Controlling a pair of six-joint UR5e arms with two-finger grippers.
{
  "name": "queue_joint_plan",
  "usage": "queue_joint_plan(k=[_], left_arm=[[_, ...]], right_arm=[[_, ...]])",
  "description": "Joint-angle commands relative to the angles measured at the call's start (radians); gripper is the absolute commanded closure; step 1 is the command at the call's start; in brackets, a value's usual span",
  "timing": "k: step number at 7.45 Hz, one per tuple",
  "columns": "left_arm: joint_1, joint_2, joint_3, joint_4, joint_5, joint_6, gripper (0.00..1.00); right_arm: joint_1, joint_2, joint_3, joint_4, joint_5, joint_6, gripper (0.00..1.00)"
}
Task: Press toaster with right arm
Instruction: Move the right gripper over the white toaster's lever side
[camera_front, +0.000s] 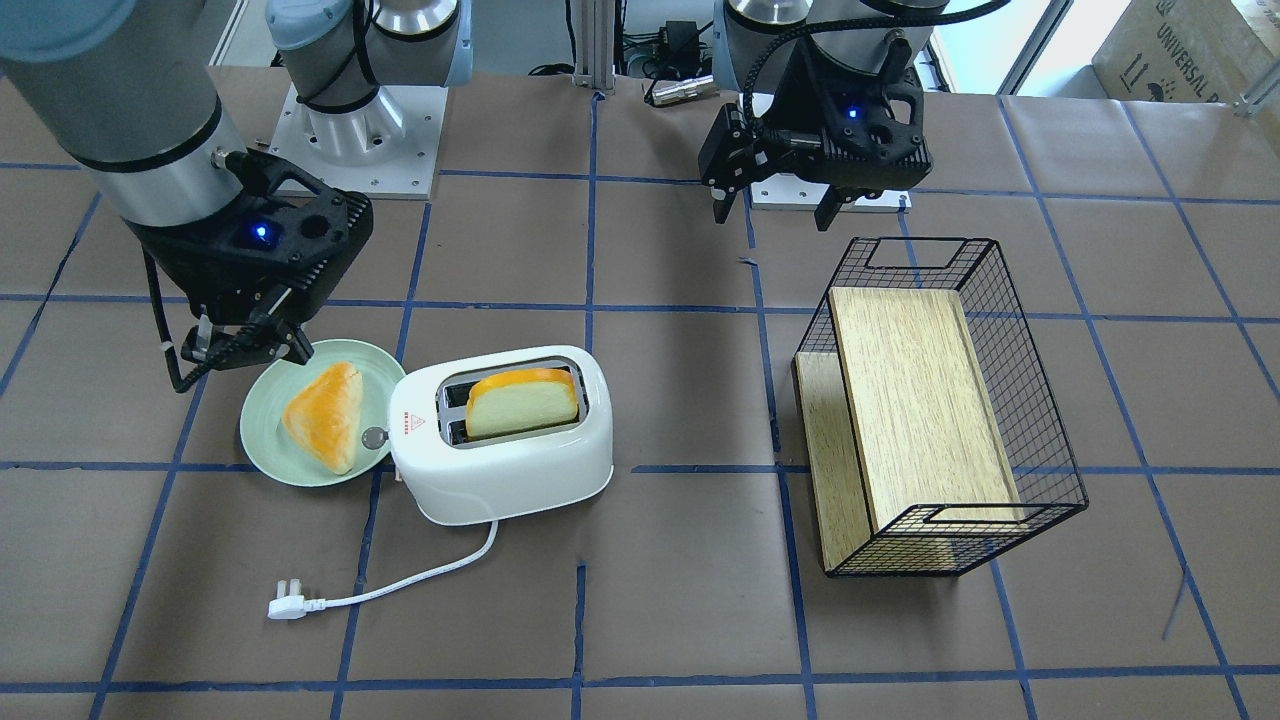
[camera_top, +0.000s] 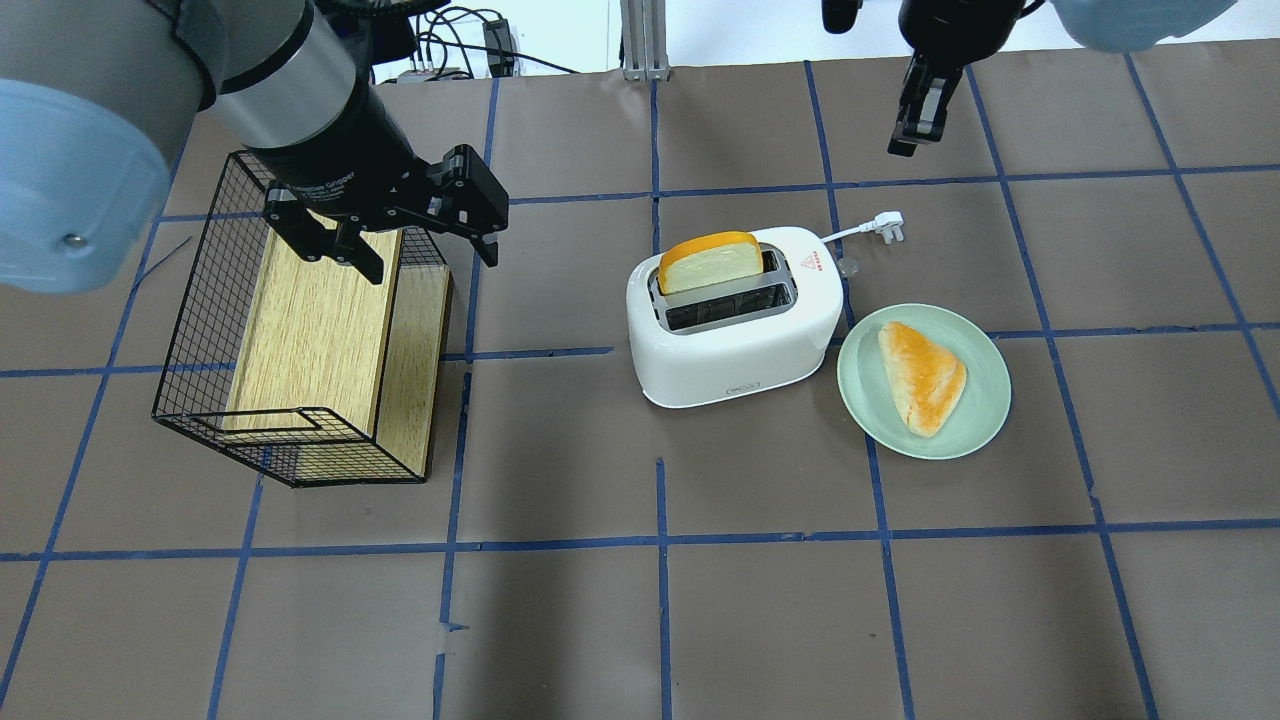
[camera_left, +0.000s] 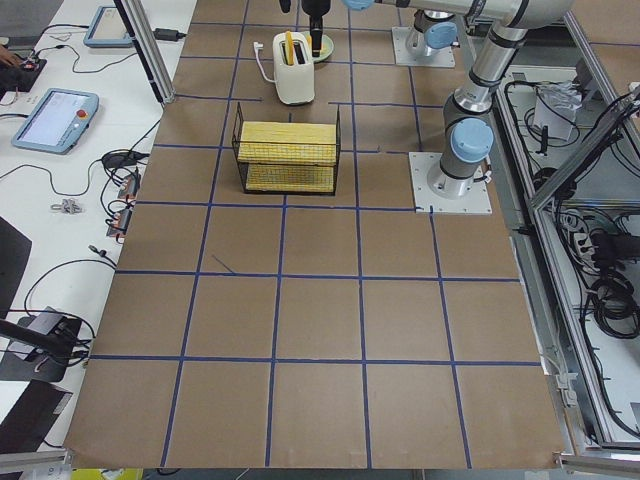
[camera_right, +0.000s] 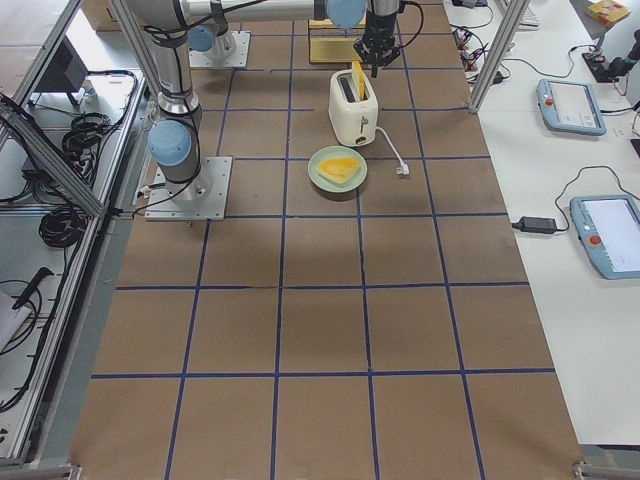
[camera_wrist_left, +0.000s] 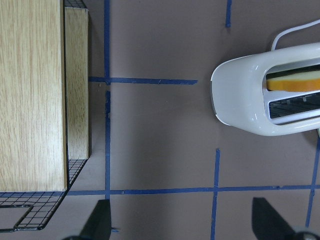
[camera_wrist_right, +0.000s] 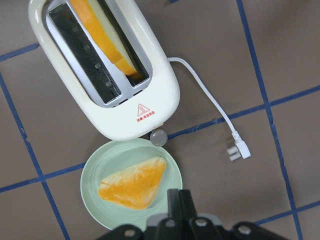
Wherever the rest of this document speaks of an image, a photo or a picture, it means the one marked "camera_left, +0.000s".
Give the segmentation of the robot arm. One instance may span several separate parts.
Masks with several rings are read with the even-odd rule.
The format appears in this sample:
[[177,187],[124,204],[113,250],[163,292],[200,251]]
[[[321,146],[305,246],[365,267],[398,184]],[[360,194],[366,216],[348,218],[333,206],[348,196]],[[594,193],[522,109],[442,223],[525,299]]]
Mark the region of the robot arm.
[[478,165],[488,156],[494,141],[484,115],[514,55],[529,30],[560,20],[571,1],[393,1],[398,8],[412,8],[479,16],[494,23],[468,72],[468,79],[447,99],[443,115],[446,146],[439,163],[428,172],[429,188],[438,196],[457,200],[467,194]]
[[395,53],[422,60],[450,47],[458,36],[454,18],[444,11],[416,10],[412,26],[392,29]]

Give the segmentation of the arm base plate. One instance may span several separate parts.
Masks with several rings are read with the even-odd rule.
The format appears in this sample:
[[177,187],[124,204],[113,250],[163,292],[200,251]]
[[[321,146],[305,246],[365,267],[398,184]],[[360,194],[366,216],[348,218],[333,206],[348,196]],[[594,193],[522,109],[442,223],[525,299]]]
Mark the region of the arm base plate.
[[468,179],[447,176],[439,152],[410,152],[409,163],[417,213],[491,215],[492,207],[480,166]]
[[434,25],[425,32],[414,27],[393,27],[395,63],[401,66],[454,68],[452,44],[457,28],[452,22]]

